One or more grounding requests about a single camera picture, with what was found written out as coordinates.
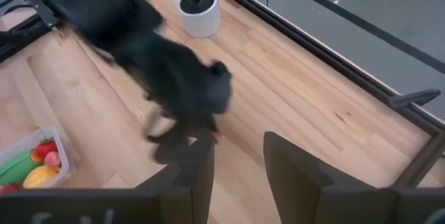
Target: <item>desk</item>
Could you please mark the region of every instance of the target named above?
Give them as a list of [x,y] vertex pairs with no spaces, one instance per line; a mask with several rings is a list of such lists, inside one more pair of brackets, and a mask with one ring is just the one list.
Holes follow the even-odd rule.
[[[167,19],[163,34],[234,74],[230,111],[218,118],[210,223],[280,222],[262,157],[265,131],[374,186],[392,184],[430,138],[234,1],[220,0],[222,25],[207,39],[182,29],[177,1],[151,0]],[[56,126],[79,156],[65,186],[134,187],[162,168],[140,134],[154,105],[69,30],[0,64],[0,90],[0,148]],[[444,184],[442,165],[424,186]]]

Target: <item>white pot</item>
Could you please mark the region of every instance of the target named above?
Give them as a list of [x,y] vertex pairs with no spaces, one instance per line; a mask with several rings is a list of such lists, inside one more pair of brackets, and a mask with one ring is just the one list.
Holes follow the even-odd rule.
[[184,22],[187,33],[195,38],[206,38],[216,33],[221,25],[220,7],[218,0],[213,0],[209,9],[198,14],[189,14],[181,9],[181,1],[178,10]]

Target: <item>potted plant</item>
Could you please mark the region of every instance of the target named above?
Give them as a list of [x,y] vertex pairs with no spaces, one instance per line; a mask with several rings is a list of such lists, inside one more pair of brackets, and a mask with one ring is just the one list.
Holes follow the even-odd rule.
[[220,27],[218,0],[179,0],[178,9],[187,33],[193,37],[209,37]]

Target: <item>green toy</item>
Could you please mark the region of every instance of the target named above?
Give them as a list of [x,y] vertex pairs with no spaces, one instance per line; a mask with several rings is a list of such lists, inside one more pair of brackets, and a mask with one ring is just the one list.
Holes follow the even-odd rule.
[[26,176],[40,165],[41,161],[32,160],[31,151],[16,154],[0,166],[0,186],[23,182]]

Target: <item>plastic bin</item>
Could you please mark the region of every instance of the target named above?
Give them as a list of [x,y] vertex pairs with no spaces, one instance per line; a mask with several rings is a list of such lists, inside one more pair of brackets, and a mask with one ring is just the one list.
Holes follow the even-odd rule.
[[44,186],[42,186],[42,188],[54,188],[59,186],[71,176],[73,164],[69,148],[62,142],[60,134],[55,127],[41,127],[34,131],[28,138],[17,141],[16,144],[9,147],[7,150],[0,152],[0,164],[4,164],[7,160],[20,152],[35,148],[40,141],[45,138],[53,138],[55,140],[62,167],[57,176],[50,179]]

